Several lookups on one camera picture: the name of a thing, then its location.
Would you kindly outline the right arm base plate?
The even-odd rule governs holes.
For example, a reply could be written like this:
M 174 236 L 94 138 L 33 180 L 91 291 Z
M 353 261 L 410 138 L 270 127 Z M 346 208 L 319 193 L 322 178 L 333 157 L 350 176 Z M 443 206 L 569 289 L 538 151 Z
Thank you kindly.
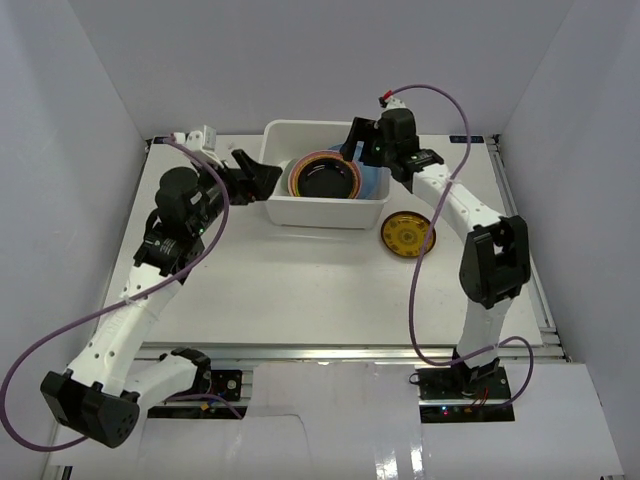
M 408 381 L 418 389 L 420 420 L 426 424 L 510 423 L 515 421 L 511 388 L 504 367 L 462 387 L 448 368 L 424 368 Z

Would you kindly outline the brown gold patterned plate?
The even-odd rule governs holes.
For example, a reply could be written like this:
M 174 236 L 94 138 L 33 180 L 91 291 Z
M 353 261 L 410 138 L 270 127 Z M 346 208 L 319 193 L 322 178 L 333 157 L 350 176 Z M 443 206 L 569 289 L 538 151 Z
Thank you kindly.
M 420 255 L 431 221 L 413 211 L 397 211 L 381 224 L 380 237 L 392 254 L 401 258 L 417 258 Z

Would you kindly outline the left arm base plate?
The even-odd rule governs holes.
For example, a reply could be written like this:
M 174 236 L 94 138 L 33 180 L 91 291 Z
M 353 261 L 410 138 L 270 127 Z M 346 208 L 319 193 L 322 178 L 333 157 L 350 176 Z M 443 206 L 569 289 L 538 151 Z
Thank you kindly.
M 173 394 L 168 401 L 200 401 L 201 410 L 205 413 L 213 413 L 222 408 L 232 418 L 241 420 L 244 417 L 235 406 L 241 398 L 241 370 L 215 370 L 209 356 L 192 348 L 176 348 L 170 355 L 189 361 L 196 373 L 191 387 Z

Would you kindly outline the blue round plate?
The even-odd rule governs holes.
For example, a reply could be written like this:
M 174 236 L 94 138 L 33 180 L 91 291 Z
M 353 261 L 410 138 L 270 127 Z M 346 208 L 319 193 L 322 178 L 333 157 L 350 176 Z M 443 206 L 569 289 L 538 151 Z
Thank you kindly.
M 340 154 L 341 147 L 342 145 L 335 145 L 326 150 L 326 153 L 332 157 L 340 158 L 340 161 L 345 162 Z M 358 144 L 353 160 L 351 162 L 345 162 L 354 174 L 354 187 L 351 195 L 347 199 L 369 199 L 374 195 L 379 184 L 381 170 L 364 165 L 360 161 L 360 154 L 361 145 Z

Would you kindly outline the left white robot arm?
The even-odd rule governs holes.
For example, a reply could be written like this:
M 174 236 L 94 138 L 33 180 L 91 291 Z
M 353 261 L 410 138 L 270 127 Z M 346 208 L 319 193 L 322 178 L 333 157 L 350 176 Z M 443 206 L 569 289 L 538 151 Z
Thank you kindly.
M 122 445 L 156 404 L 208 396 L 211 361 L 198 350 L 176 348 L 138 374 L 131 366 L 162 311 L 211 252 L 202 240 L 209 226 L 225 223 L 233 205 L 267 200 L 282 175 L 280 167 L 260 164 L 241 149 L 232 153 L 234 168 L 204 153 L 185 154 L 191 166 L 160 177 L 117 307 L 65 372 L 48 373 L 40 386 L 59 424 L 109 448 Z

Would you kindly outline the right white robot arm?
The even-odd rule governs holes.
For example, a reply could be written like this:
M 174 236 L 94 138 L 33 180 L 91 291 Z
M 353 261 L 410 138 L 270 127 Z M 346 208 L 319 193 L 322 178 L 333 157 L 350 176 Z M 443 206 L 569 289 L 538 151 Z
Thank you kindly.
M 444 159 L 420 145 L 413 113 L 387 108 L 377 120 L 353 119 L 340 153 L 391 177 L 434 209 L 463 244 L 459 282 L 468 303 L 462 334 L 447 367 L 453 390 L 472 399 L 499 367 L 499 341 L 507 313 L 530 280 L 525 220 L 505 216 L 458 183 Z

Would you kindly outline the teal rectangular divided plate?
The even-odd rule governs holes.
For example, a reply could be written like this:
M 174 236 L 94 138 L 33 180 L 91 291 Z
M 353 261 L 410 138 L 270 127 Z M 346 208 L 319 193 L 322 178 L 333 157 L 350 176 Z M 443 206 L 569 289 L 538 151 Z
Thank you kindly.
M 297 160 L 296 159 L 291 159 L 288 161 L 283 161 L 279 167 L 282 170 L 282 174 L 280 176 L 279 179 L 279 188 L 281 190 L 281 194 L 282 195 L 287 195 L 289 196 L 289 178 L 291 175 L 291 172 L 293 170 L 293 167 L 295 166 Z

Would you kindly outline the black round plate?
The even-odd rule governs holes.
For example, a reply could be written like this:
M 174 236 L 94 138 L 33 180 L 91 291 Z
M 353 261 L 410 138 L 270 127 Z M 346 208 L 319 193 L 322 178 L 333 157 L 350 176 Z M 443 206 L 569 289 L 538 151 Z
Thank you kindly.
M 354 174 L 343 161 L 319 160 L 305 166 L 297 182 L 303 187 L 303 197 L 347 199 L 354 187 Z

